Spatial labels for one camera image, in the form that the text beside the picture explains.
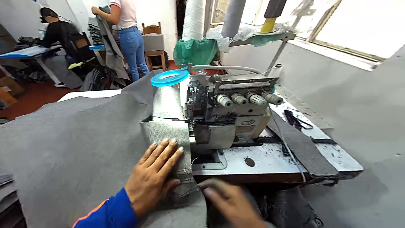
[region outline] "pink shirt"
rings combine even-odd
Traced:
[[[136,26],[136,10],[134,0],[110,0],[109,6],[116,5],[121,8],[118,29]]]

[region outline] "blue plastic ring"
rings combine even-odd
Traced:
[[[151,78],[151,84],[156,87],[172,86],[188,77],[187,68],[165,71]]]

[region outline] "blue jeans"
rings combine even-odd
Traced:
[[[138,65],[141,67],[142,73],[149,74],[148,66],[145,62],[145,53],[143,46],[143,37],[136,26],[125,28],[118,31],[119,43],[122,53],[131,70],[132,80],[139,79]]]

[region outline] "blue sleeve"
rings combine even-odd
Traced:
[[[72,228],[134,228],[137,223],[135,212],[123,188],[87,216],[79,218]]]

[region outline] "black cap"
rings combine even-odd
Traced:
[[[57,13],[55,13],[55,11],[51,10],[50,8],[47,7],[43,7],[39,10],[41,17],[39,19],[41,19],[41,23],[47,23],[47,21],[45,20],[45,17],[51,16],[51,17],[58,17]]]
[[[39,11],[41,13],[42,17],[58,17],[57,13],[55,13],[55,11],[51,10],[50,8],[47,7],[43,7],[41,8],[41,10]]]

